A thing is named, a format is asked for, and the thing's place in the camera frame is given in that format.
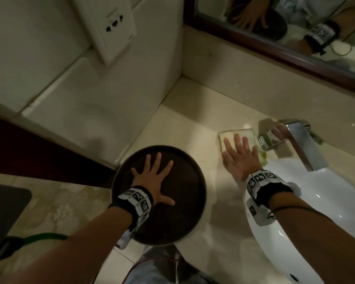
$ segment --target mirror frame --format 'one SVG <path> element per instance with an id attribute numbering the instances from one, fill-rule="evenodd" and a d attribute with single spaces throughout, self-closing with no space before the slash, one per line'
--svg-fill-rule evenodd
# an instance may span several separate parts
<path id="1" fill-rule="evenodd" d="M 184 0 L 184 23 L 235 45 L 355 93 L 355 73 L 304 56 L 282 44 L 234 28 L 198 11 L 198 0 Z"/>

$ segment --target power socket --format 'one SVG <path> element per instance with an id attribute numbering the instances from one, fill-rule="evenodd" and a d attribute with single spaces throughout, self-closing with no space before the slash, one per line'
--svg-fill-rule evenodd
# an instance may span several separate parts
<path id="1" fill-rule="evenodd" d="M 73 0 L 104 63 L 110 65 L 137 35 L 130 0 Z"/>

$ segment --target hand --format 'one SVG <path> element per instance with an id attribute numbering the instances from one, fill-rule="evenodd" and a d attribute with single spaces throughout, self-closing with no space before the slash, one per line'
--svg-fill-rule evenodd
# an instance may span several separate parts
<path id="1" fill-rule="evenodd" d="M 234 142 L 237 151 L 232 148 L 229 140 L 224 138 L 226 151 L 222 153 L 223 164 L 236 181 L 246 181 L 251 173 L 263 169 L 259 161 L 258 149 L 255 146 L 251 152 L 246 137 L 242 138 L 242 145 L 239 134 L 234 135 Z"/>
<path id="2" fill-rule="evenodd" d="M 161 165 L 162 154 L 160 152 L 157 153 L 154 165 L 150 170 L 150 159 L 151 155 L 146 155 L 146 162 L 143 168 L 143 172 L 139 174 L 137 170 L 132 167 L 131 172 L 134 175 L 132 186 L 143 186 L 148 191 L 150 191 L 152 198 L 154 199 L 153 206 L 157 203 L 165 203 L 167 205 L 174 206 L 175 201 L 168 196 L 161 195 L 161 184 L 163 179 L 170 173 L 173 161 L 170 161 L 167 166 L 162 170 L 158 175 L 159 166 Z"/>
<path id="3" fill-rule="evenodd" d="M 311 56 L 313 54 L 312 48 L 305 39 L 299 41 L 289 40 L 285 45 L 306 56 Z"/>
<path id="4" fill-rule="evenodd" d="M 268 28 L 266 24 L 266 12 L 269 5 L 270 0 L 251 0 L 243 12 L 238 17 L 233 18 L 233 20 L 239 19 L 235 25 L 241 29 L 245 29 L 248 25 L 247 31 L 252 32 L 256 21 L 260 19 L 262 27 Z"/>

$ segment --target chrome faucet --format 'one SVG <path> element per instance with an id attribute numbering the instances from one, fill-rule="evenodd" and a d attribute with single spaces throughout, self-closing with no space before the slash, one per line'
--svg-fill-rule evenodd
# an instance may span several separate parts
<path id="1" fill-rule="evenodd" d="M 292 143 L 308 172 L 329 166 L 313 140 L 310 124 L 306 120 L 284 121 L 258 136 L 258 141 L 265 151 L 276 148 L 286 139 Z"/>

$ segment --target sink basin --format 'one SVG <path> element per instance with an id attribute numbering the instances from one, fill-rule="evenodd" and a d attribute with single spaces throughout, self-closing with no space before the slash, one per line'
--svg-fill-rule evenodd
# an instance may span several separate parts
<path id="1" fill-rule="evenodd" d="M 355 237 L 354 186 L 329 168 L 307 172 L 301 161 L 296 159 L 271 161 L 265 169 L 284 179 L 296 195 Z M 246 191 L 245 205 L 250 207 L 251 201 L 252 198 Z M 249 209 L 246 210 L 246 215 L 252 233 L 265 255 L 293 283 L 323 283 L 298 253 L 277 220 L 261 225 Z"/>

